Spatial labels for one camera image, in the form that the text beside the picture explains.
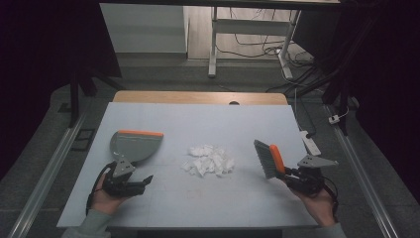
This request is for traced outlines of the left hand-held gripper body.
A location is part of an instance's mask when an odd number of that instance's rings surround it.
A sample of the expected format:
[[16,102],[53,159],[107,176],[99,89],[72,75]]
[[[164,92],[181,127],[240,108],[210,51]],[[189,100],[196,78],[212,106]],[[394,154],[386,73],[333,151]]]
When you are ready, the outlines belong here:
[[134,170],[135,167],[126,159],[113,162],[103,181],[102,188],[114,197],[132,196],[134,187],[143,186],[140,182],[128,182]]

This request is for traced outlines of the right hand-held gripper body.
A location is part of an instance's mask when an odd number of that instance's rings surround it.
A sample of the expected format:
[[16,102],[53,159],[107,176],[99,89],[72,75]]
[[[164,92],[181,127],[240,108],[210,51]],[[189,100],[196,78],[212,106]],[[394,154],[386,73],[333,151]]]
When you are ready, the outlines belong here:
[[338,164],[337,161],[307,155],[297,163],[297,169],[299,170],[298,176],[285,176],[294,178],[295,180],[294,187],[290,188],[305,195],[313,195],[317,194],[325,184],[321,169],[324,167],[334,167]]

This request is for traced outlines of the person's left hand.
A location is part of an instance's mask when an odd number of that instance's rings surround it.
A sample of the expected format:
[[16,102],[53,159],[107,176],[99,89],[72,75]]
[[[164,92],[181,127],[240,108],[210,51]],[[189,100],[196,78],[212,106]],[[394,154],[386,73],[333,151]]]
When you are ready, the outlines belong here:
[[108,215],[113,215],[118,210],[119,206],[127,200],[127,197],[114,197],[103,190],[102,184],[105,178],[106,176],[102,175],[94,188],[90,208]]

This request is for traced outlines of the aluminium rail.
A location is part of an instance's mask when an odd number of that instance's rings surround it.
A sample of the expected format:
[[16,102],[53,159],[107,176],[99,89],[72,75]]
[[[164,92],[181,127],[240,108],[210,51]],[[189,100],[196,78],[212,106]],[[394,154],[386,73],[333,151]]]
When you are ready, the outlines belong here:
[[372,214],[384,238],[400,238],[393,221],[371,183],[367,172],[365,171],[360,157],[357,154],[350,138],[346,136],[338,124],[331,124],[338,141],[344,151],[347,160],[352,168],[355,178],[371,208]]
[[65,130],[46,169],[38,180],[7,238],[26,238],[85,118],[86,113],[82,112],[73,126]]

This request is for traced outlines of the wooden table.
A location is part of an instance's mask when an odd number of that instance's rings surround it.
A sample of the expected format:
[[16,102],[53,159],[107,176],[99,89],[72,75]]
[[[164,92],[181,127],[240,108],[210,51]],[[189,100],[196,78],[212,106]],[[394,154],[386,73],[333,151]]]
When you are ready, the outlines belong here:
[[286,105],[282,93],[258,92],[197,92],[197,91],[118,91],[114,102],[177,103],[177,104],[233,104],[239,105]]

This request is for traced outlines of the black curtain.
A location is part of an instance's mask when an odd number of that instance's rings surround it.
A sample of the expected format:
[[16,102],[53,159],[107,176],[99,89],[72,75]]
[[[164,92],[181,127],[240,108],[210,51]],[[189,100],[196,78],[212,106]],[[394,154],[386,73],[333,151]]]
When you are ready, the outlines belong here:
[[0,0],[0,179],[15,164],[50,107],[76,77],[121,70],[102,0]]
[[328,75],[365,17],[375,23],[350,69],[356,116],[420,200],[420,0],[342,0],[340,10],[303,11],[294,41]]

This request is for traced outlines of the white foam board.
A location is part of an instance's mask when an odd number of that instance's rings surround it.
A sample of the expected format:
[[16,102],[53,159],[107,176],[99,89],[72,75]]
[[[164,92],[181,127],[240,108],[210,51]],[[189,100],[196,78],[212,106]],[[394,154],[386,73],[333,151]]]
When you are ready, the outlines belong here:
[[[275,144],[293,168],[305,156],[288,106],[111,103],[58,221],[79,225],[87,195],[112,160],[109,143],[121,130],[163,134],[158,150],[138,164],[134,181],[151,177],[144,194],[124,202],[114,227],[140,229],[268,228],[314,225],[302,202],[278,179],[266,179],[254,142]],[[188,151],[211,145],[235,165],[227,175],[193,176],[183,169]]]

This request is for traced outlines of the white power strip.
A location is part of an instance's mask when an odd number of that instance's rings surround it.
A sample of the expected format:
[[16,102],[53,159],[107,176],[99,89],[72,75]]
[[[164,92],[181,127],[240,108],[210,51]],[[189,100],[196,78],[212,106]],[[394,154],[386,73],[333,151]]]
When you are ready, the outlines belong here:
[[300,132],[301,139],[302,139],[307,151],[312,156],[320,156],[321,151],[319,150],[319,148],[317,147],[317,145],[315,144],[313,139],[309,138],[308,135],[309,135],[309,133],[307,131],[301,131]]

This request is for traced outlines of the grey dustpan with orange edge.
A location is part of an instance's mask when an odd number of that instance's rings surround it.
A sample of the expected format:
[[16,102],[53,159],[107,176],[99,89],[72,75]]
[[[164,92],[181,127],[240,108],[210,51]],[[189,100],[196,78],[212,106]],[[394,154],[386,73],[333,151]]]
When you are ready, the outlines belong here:
[[110,151],[114,159],[136,164],[153,155],[162,139],[160,132],[119,130],[111,138]]

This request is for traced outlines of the orange brush with grey bristles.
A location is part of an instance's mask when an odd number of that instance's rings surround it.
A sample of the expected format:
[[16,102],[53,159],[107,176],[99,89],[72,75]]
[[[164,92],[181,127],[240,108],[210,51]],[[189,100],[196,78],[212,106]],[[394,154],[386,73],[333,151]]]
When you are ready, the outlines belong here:
[[283,179],[285,166],[277,145],[267,145],[259,140],[254,140],[254,146],[265,177],[267,179]]

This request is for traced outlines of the black metal stand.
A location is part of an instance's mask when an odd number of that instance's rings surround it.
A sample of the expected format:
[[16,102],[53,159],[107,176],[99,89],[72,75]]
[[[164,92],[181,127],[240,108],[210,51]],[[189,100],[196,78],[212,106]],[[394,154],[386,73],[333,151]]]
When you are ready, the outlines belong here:
[[339,98],[339,112],[342,118],[336,123],[341,132],[347,136],[348,97],[350,95],[350,82],[352,81],[350,69],[356,61],[356,55],[360,51],[363,43],[373,28],[374,17],[365,17],[355,35],[350,40],[350,46],[342,57],[340,63],[333,72],[328,75],[329,85],[322,95],[322,101],[326,105],[332,105]]

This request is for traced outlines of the pile of white paper scraps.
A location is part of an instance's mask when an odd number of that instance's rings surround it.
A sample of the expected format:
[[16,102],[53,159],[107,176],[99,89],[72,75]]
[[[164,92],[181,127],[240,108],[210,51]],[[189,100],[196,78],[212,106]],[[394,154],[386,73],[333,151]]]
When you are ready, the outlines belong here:
[[230,173],[235,167],[235,161],[228,156],[226,151],[213,145],[202,145],[188,149],[191,160],[186,161],[181,168],[192,176],[204,177],[214,174],[222,177]]

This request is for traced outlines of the black rectangular floor frame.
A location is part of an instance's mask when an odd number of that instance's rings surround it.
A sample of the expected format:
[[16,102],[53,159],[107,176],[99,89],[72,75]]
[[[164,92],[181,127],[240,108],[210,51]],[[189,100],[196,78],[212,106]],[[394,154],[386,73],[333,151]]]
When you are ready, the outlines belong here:
[[87,152],[95,136],[95,129],[80,129],[72,143],[71,150],[75,152]]

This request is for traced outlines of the white metal desk frame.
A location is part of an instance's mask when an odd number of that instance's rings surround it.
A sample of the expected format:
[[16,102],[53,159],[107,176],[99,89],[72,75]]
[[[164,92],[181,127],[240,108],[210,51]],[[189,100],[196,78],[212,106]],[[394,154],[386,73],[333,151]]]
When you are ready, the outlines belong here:
[[292,78],[289,63],[286,60],[288,47],[300,15],[300,10],[291,10],[291,16],[287,22],[265,21],[265,20],[234,20],[218,17],[218,8],[213,7],[211,13],[211,48],[209,55],[208,76],[216,76],[216,40],[218,34],[240,34],[240,35],[266,35],[284,37],[284,43],[280,50],[275,53],[279,60],[282,73],[286,79]]

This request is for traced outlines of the grey cabinet panel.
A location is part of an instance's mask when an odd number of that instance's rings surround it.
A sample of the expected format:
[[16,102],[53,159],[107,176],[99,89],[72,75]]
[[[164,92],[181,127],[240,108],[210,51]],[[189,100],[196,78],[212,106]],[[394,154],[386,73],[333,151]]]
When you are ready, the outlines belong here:
[[187,52],[182,6],[101,3],[100,8],[117,53]]

